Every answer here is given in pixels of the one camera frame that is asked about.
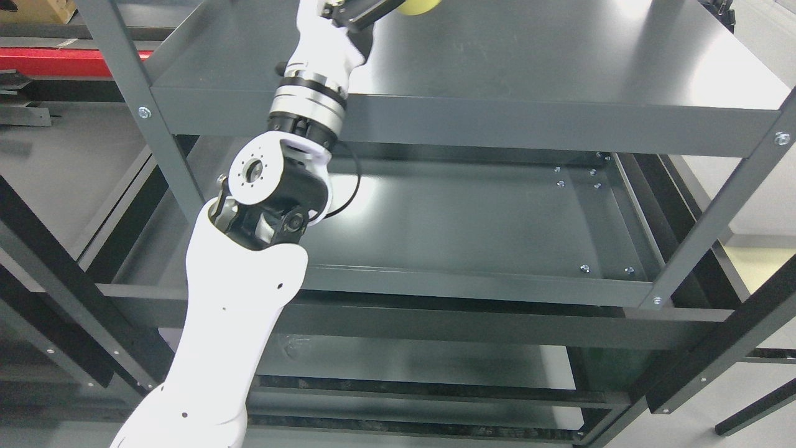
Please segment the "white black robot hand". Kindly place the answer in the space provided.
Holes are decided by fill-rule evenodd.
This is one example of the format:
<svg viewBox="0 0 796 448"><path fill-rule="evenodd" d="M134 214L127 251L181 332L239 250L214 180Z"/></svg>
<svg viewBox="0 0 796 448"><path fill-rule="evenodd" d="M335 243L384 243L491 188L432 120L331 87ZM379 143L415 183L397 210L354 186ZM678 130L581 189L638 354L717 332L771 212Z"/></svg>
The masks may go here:
<svg viewBox="0 0 796 448"><path fill-rule="evenodd" d="M348 91L351 73L373 47L373 26L403 1L301 1L298 45L283 77L304 77L329 89Z"/></svg>

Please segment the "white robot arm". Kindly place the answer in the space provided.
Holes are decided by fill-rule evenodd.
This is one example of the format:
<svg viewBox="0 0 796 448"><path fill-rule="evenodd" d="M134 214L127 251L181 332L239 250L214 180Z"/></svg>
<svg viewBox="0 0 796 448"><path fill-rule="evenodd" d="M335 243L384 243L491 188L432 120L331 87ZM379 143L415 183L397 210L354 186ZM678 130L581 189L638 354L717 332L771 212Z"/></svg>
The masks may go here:
<svg viewBox="0 0 796 448"><path fill-rule="evenodd" d="M242 146L197 215L187 317L167 376L111 446L242 446L262 352L306 276L300 239L329 215L331 147L356 66L287 63L267 130Z"/></svg>

